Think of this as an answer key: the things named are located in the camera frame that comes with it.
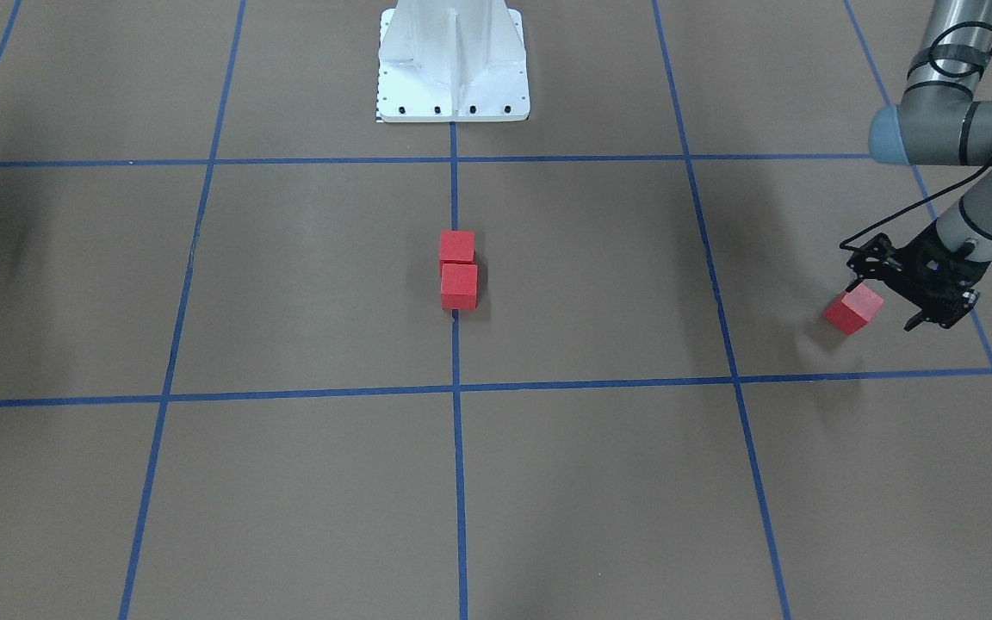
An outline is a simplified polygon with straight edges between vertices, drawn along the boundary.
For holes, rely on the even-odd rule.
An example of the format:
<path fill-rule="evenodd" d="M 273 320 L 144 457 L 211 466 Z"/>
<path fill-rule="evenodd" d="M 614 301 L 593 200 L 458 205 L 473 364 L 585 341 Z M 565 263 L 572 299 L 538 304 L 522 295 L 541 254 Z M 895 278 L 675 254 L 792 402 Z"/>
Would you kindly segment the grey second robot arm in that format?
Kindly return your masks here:
<path fill-rule="evenodd" d="M 843 239 L 850 288 L 885 283 L 916 307 L 905 323 L 948 329 L 971 313 L 992 264 L 992 1 L 936 1 L 899 103 L 878 110 L 869 148 L 880 164 L 969 166 L 962 195 L 897 246 L 882 223 Z"/>

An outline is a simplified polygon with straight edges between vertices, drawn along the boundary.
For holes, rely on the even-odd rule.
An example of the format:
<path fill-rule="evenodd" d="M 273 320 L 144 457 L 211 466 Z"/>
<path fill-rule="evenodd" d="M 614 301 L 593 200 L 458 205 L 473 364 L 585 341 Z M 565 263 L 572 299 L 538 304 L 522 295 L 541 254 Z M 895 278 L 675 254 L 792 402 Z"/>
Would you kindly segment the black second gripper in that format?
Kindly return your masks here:
<path fill-rule="evenodd" d="M 886 234 L 878 234 L 851 248 L 846 266 L 854 278 L 846 289 L 865 280 L 884 282 L 918 309 L 905 322 L 904 331 L 913 331 L 922 323 L 950 329 L 975 310 L 980 299 L 975 286 L 991 263 L 973 262 L 970 255 L 975 250 L 972 242 L 949 250 L 934 224 L 902 247 L 894 246 Z"/>

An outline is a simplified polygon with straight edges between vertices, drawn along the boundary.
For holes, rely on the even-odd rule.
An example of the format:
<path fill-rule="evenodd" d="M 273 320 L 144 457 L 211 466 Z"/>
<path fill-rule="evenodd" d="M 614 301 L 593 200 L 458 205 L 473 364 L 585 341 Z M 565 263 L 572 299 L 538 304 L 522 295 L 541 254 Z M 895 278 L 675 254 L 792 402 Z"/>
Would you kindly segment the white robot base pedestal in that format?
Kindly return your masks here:
<path fill-rule="evenodd" d="M 524 20 L 504 1 L 398 1 L 379 27 L 378 121 L 529 118 Z"/>

